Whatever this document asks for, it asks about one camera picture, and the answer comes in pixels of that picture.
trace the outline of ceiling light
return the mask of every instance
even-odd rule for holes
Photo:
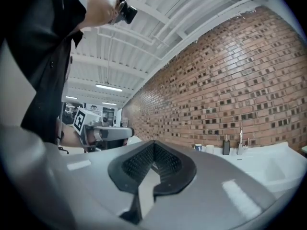
[[[78,99],[77,97],[71,97],[71,96],[66,96],[66,98],[70,98],[70,99],[74,99],[74,100]]]
[[[101,102],[102,104],[107,104],[107,105],[116,105],[114,103],[108,103],[108,102]]]
[[[102,88],[102,89],[107,89],[107,90],[115,90],[115,91],[119,91],[122,92],[122,89],[118,89],[118,88],[114,88],[114,87],[110,87],[110,86],[105,86],[105,85],[101,85],[101,84],[96,84],[96,87],[98,88]]]

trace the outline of black bottle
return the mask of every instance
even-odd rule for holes
[[[227,139],[223,141],[223,155],[229,155],[230,152],[230,141]]]

